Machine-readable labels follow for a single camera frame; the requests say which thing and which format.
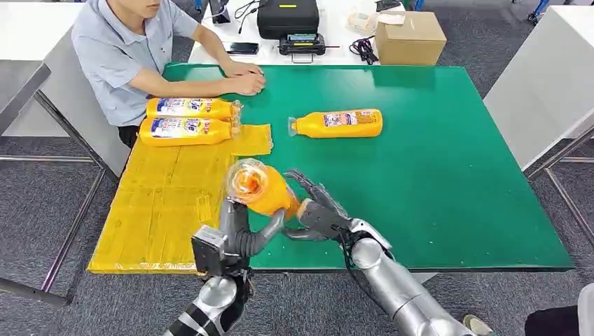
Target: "smartphone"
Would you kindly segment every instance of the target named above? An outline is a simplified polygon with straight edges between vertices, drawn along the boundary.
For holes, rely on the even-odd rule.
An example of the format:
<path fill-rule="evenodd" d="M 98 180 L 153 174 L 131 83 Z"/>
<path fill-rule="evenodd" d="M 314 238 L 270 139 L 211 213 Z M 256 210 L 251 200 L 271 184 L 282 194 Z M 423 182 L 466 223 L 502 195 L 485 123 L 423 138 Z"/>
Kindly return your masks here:
<path fill-rule="evenodd" d="M 255 55 L 260 48 L 257 43 L 247 42 L 223 42 L 223 46 L 229 55 Z"/>

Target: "gray carpet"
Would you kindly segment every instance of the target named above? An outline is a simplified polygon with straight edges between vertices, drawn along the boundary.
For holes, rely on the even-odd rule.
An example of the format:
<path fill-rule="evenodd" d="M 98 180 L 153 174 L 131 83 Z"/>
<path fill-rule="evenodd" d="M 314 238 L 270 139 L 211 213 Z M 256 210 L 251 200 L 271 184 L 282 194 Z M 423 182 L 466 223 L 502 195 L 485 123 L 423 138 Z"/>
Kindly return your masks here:
<path fill-rule="evenodd" d="M 176 2 L 196 16 L 192 1 Z M 530 33 L 523 20 L 535 4 L 427 0 L 424 9 L 437 14 L 448 37 L 439 64 L 466 67 L 484 95 Z M 192 43 L 174 43 L 174 60 L 187 60 Z M 56 138 L 0 138 L 0 153 L 81 154 L 70 140 Z M 594 154 L 594 143 L 580 153 Z M 91 164 L 0 163 L 0 277 L 41 284 L 95 172 Z M 555 172 L 594 223 L 594 165 L 560 164 Z M 454 317 L 473 312 L 500 335 L 523 335 L 529 313 L 575 304 L 580 288 L 594 281 L 594 248 L 548 178 L 532 185 L 575 270 L 439 274 L 425 284 Z M 197 295 L 196 276 L 85 271 L 115 190 L 108 180 L 101 184 L 54 285 L 53 292 L 68 295 L 72 304 L 56 309 L 0 293 L 0 335 L 159 335 Z M 254 282 L 256 297 L 234 335 L 397 335 L 346 274 L 257 274 Z"/>

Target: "orange juice bottle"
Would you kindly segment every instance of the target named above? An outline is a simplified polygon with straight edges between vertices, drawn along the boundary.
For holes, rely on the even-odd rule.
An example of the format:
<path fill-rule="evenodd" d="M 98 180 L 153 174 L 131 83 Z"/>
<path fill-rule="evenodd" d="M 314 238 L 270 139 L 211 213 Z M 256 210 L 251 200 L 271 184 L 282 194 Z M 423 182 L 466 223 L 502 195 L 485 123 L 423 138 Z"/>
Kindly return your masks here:
<path fill-rule="evenodd" d="M 147 118 L 140 125 L 142 142 L 149 146 L 212 145 L 239 134 L 241 124 L 208 118 Z"/>
<path fill-rule="evenodd" d="M 288 220 L 299 209 L 299 201 L 282 175 L 258 160 L 237 161 L 229 168 L 226 180 L 227 194 L 259 214 L 271 216 L 285 208 Z"/>
<path fill-rule="evenodd" d="M 376 108 L 313 112 L 302 118 L 289 117 L 289 135 L 310 138 L 376 137 L 382 132 L 382 113 Z"/>
<path fill-rule="evenodd" d="M 219 98 L 152 98 L 146 103 L 146 117 L 196 117 L 231 121 L 241 117 L 239 100 Z"/>

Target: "bottle label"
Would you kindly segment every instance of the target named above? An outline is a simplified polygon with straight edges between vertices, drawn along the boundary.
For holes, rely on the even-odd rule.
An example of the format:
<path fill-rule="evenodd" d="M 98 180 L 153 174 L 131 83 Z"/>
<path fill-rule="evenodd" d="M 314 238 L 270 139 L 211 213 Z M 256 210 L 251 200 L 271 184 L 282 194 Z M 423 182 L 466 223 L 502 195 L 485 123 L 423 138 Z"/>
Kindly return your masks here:
<path fill-rule="evenodd" d="M 203 111 L 209 113 L 211 105 L 212 99 L 161 98 L 157 103 L 157 115 L 181 117 L 188 112 Z"/>
<path fill-rule="evenodd" d="M 155 118 L 151 135 L 155 138 L 188 138 L 208 134 L 210 119 Z"/>
<path fill-rule="evenodd" d="M 357 125 L 375 123 L 377 120 L 373 111 L 329 112 L 324 114 L 324 124 L 327 127 L 341 125 Z"/>

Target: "green mat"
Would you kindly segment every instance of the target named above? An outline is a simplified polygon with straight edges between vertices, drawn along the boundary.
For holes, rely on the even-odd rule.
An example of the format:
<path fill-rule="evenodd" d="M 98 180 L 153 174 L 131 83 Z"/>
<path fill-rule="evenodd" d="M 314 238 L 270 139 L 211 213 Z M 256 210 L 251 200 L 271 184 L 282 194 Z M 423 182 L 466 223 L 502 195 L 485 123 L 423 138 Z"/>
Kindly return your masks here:
<path fill-rule="evenodd" d="M 272 125 L 281 172 L 297 168 L 349 215 L 375 226 L 396 259 L 417 270 L 560 268 L 572 262 L 463 68 L 264 66 L 266 88 L 236 94 L 242 122 Z M 220 78 L 216 66 L 171 64 L 170 81 Z M 289 137 L 287 117 L 377 108 L 382 134 L 368 139 Z M 300 196 L 303 191 L 292 185 Z M 251 226 L 267 218 L 250 214 Z M 297 225 L 292 220 L 290 225 Z M 277 235 L 256 269 L 344 268 L 336 243 Z"/>

